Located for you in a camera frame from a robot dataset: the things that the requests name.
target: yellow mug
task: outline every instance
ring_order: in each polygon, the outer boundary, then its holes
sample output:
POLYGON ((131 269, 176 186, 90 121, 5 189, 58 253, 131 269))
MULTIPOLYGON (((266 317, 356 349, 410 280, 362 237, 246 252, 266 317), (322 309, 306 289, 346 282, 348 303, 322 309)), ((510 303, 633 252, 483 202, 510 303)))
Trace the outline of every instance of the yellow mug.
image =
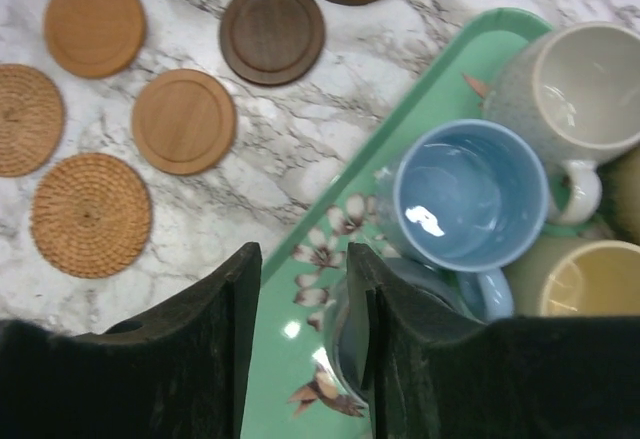
POLYGON ((504 273, 518 314, 640 315, 640 247, 635 244, 540 236, 504 273))

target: marble surface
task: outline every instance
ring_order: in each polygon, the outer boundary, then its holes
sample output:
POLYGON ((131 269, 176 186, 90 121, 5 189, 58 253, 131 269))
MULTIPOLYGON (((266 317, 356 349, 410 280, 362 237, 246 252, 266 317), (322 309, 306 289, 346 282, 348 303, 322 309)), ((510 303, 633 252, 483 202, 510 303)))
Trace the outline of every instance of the marble surface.
POLYGON ((640 29, 640 0, 381 0, 361 7, 317 0, 327 43, 302 80, 273 89, 235 76, 221 58, 218 26, 229 0, 142 0, 149 23, 132 66, 84 80, 48 55, 42 18, 48 0, 0 0, 0 61, 34 65, 60 87, 67 125, 52 161, 20 179, 0 179, 0 317, 69 333, 102 332, 187 287, 246 241, 265 258, 313 204, 459 30, 482 10, 516 6, 554 24, 602 19, 640 29), (158 74, 206 71, 233 95, 239 126, 232 152, 193 177, 153 169, 129 128, 133 101, 158 74), (38 181, 61 159, 113 154, 149 185, 150 241, 124 272, 82 280, 51 267, 29 233, 38 181))

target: white mug handle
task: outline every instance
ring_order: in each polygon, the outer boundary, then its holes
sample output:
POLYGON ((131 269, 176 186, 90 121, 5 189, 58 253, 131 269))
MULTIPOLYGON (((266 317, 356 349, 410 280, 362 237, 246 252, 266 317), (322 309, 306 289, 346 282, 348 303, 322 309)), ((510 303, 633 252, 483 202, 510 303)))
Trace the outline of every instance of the white mug handle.
POLYGON ((593 161, 566 161, 562 167, 571 181, 571 197, 561 211, 553 197, 549 201, 548 220, 562 226, 575 226, 585 222, 598 209, 602 197, 602 183, 593 161))

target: mug rim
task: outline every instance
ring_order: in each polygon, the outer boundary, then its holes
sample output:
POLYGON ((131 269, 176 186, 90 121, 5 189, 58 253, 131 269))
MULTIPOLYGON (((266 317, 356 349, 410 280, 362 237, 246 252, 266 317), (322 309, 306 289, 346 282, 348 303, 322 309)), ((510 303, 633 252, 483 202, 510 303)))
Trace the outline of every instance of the mug rim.
POLYGON ((402 160, 400 161, 400 165, 398 166, 398 170, 395 174, 395 178, 393 179, 392 194, 393 194, 392 197, 393 197, 393 203, 394 203, 394 206, 393 206, 394 213, 398 216, 398 219, 399 219, 398 223, 400 225, 400 229, 402 230, 402 234, 409 241, 411 246, 415 250, 417 250, 424 258, 426 258, 428 261, 430 261, 432 264, 436 265, 437 267, 442 267, 452 271, 460 271, 460 272, 483 272, 490 269, 500 268, 500 267, 506 266, 507 264, 512 263, 517 258, 519 258, 522 254, 524 254, 526 250, 533 245, 533 243, 536 241, 536 239, 540 235, 540 231, 542 230, 542 227, 544 226, 545 220, 548 215, 549 196, 550 196, 548 181, 547 181, 547 174, 545 172, 544 166, 542 165, 542 162, 540 161, 540 158, 532 149, 532 147, 522 137, 520 137, 518 134, 513 132, 508 127, 503 126, 502 124, 498 124, 496 122, 487 121, 485 119, 455 119, 453 121, 445 122, 422 134, 413 143, 413 145, 403 154, 402 160), (431 136, 439 134, 442 131, 454 130, 463 126, 464 127, 479 126, 479 127, 484 127, 488 129, 493 129, 494 131, 500 134, 505 134, 510 138, 512 138, 525 150, 525 152, 527 153, 527 156, 531 159, 534 169, 537 172, 537 179, 541 184, 540 197, 538 198, 538 204, 540 204, 540 208, 536 217, 535 227, 533 227, 531 231, 529 231, 529 234, 527 234, 526 239, 521 242, 520 246, 514 249, 511 252, 511 254, 503 258, 502 261, 483 264, 480 266, 460 266, 458 264, 455 264, 455 262, 439 258, 427 252, 425 248, 422 247, 414 239, 413 235, 409 231, 407 224, 402 219, 403 215, 402 215, 402 211, 400 210, 400 184, 402 182, 401 178, 404 176, 407 165, 409 164, 411 159, 413 159, 413 157, 416 155, 418 149, 420 149, 431 136))
POLYGON ((574 144, 579 147, 595 149, 599 151, 630 148, 634 144, 636 144, 638 141, 640 141, 640 129, 633 136, 617 142, 611 142, 608 144, 597 144, 593 142, 587 142, 587 141, 583 141, 580 139, 576 139, 575 137, 569 136, 565 131, 563 131, 560 127, 554 124, 553 121, 549 120, 549 116, 547 112, 541 107, 542 100, 541 100, 540 91, 539 91, 539 88, 537 87, 537 84, 540 83, 540 76, 542 75, 543 63, 547 59, 547 56, 550 54, 551 49, 553 49, 553 47, 557 45, 558 42, 584 29, 614 29, 616 31, 622 32, 627 36, 630 36, 631 38, 635 39, 635 41, 638 43, 638 48, 640 49, 640 34, 637 34, 636 32, 626 27, 619 26, 611 22, 589 21, 589 22, 583 22, 580 24, 574 24, 565 29, 557 31, 555 35, 549 40, 549 42, 547 42, 544 46, 542 46, 542 49, 540 50, 540 53, 538 54, 538 57, 536 58, 533 65, 533 74, 532 74, 532 81, 530 86, 533 89, 533 97, 536 101, 536 106, 540 111, 540 114, 542 115, 542 117, 544 117, 544 122, 553 130, 553 132, 571 144, 574 144))
POLYGON ((595 241, 589 241, 585 244, 582 244, 566 254, 562 258, 560 258, 552 267, 549 273, 547 274, 546 279, 544 280, 544 287, 542 288, 542 294, 538 296, 538 303, 536 304, 537 313, 543 317, 558 317, 555 315, 549 315, 546 311, 546 305, 549 302, 549 293, 551 292, 551 278, 555 277, 562 268, 566 267, 572 261, 578 259, 579 257, 584 256, 585 254, 589 254, 593 251, 597 251, 605 248, 616 249, 625 249, 627 251, 635 252, 640 256, 640 246, 637 244, 633 244, 626 241, 620 241, 618 239, 600 239, 595 241))

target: blue mug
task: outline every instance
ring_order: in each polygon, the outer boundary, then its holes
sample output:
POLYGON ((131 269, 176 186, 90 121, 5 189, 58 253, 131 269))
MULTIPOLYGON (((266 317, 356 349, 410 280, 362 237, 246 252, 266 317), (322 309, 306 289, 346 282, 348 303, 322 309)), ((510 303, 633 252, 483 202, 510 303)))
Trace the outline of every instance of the blue mug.
POLYGON ((549 207, 544 168, 522 138, 481 119, 448 122, 381 171, 377 196, 398 252, 456 271, 478 319, 513 314, 501 268, 534 243, 549 207))

